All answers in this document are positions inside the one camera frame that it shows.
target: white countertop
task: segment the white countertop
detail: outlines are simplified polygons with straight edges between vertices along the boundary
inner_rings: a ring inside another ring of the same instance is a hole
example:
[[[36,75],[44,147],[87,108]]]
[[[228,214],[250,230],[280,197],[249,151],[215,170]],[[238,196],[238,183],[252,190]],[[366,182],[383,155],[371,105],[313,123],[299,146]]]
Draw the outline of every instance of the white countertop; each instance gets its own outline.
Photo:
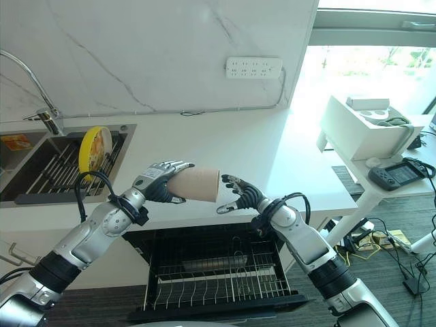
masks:
[[[356,204],[325,162],[314,141],[307,141],[302,123],[285,110],[65,119],[66,127],[138,124],[113,183],[116,193],[128,189],[150,164],[182,159],[199,167],[218,168],[258,186],[276,198],[295,191],[307,195],[313,213],[348,215]],[[0,124],[1,131],[41,129],[40,122]],[[150,221],[132,230],[175,228],[250,221],[253,210],[218,215],[218,206],[236,196],[220,187],[217,203],[189,200],[185,204],[147,202]],[[288,204],[304,210],[301,199]],[[87,213],[97,203],[86,204]],[[69,229],[79,222],[76,204],[0,208],[2,232]]]

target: black drawer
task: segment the black drawer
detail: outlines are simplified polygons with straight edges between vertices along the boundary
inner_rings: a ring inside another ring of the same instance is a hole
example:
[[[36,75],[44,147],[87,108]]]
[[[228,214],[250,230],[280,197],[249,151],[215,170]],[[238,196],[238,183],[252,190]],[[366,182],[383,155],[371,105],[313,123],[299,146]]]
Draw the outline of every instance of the black drawer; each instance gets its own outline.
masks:
[[[128,232],[150,264],[145,305],[133,322],[240,320],[272,317],[308,302],[292,290],[281,266],[283,246],[247,223]]]

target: window frame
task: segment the window frame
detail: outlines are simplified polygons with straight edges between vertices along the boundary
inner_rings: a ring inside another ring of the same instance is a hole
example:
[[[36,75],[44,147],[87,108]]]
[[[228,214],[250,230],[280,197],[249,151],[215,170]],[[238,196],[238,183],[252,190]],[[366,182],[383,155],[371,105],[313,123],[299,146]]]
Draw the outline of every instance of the window frame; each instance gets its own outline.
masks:
[[[436,14],[319,8],[309,45],[436,48]]]

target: gray carpet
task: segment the gray carpet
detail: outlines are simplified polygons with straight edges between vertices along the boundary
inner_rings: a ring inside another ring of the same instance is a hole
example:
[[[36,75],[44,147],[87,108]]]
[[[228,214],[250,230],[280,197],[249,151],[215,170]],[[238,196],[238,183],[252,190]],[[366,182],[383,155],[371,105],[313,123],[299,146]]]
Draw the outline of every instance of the gray carpet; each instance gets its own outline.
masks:
[[[336,169],[345,186],[349,176]],[[432,229],[431,217],[435,214],[432,196],[398,198],[382,201],[368,218],[383,219],[388,229],[401,229],[411,242],[428,234]],[[376,228],[382,225],[376,221]],[[400,260],[405,266],[414,264],[413,257],[399,251]],[[351,269],[361,278],[379,301],[387,308],[399,326],[420,325],[420,300],[414,298],[402,285],[403,276],[396,262],[388,253],[380,251],[369,261],[350,257]],[[430,290],[423,298],[421,326],[436,326],[436,258],[426,266]],[[300,293],[314,299],[307,306],[292,312],[282,313],[274,319],[253,320],[241,326],[246,327],[288,327],[288,326],[332,326],[335,318],[329,314],[322,297],[302,274],[299,267],[293,267],[287,274],[290,284]],[[126,315],[143,301],[142,286],[114,287],[97,290],[67,291],[56,309],[49,314],[49,326],[128,326],[121,322]]]
[[[355,184],[345,166],[333,166],[332,169],[341,180],[343,186],[345,186],[350,195],[359,196],[363,193],[363,187],[361,187],[359,184]]]

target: faucet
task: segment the faucet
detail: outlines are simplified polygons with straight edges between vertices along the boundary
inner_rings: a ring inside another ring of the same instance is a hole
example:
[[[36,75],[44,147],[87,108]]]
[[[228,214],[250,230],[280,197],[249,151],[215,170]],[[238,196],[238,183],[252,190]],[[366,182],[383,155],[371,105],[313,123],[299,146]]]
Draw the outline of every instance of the faucet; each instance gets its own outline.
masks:
[[[39,80],[36,78],[35,74],[25,63],[23,63],[18,57],[15,57],[12,53],[9,53],[8,51],[0,50],[0,55],[11,59],[27,73],[27,75],[30,77],[30,79],[33,81],[38,91],[40,92],[42,99],[44,99],[44,101],[47,104],[47,108],[39,109],[36,111],[35,114],[24,116],[23,120],[28,120],[28,121],[41,120],[52,135],[64,136],[65,134],[63,133],[62,114],[59,111],[59,109],[55,107],[52,100],[48,97],[47,92],[45,92],[44,88],[42,87]]]

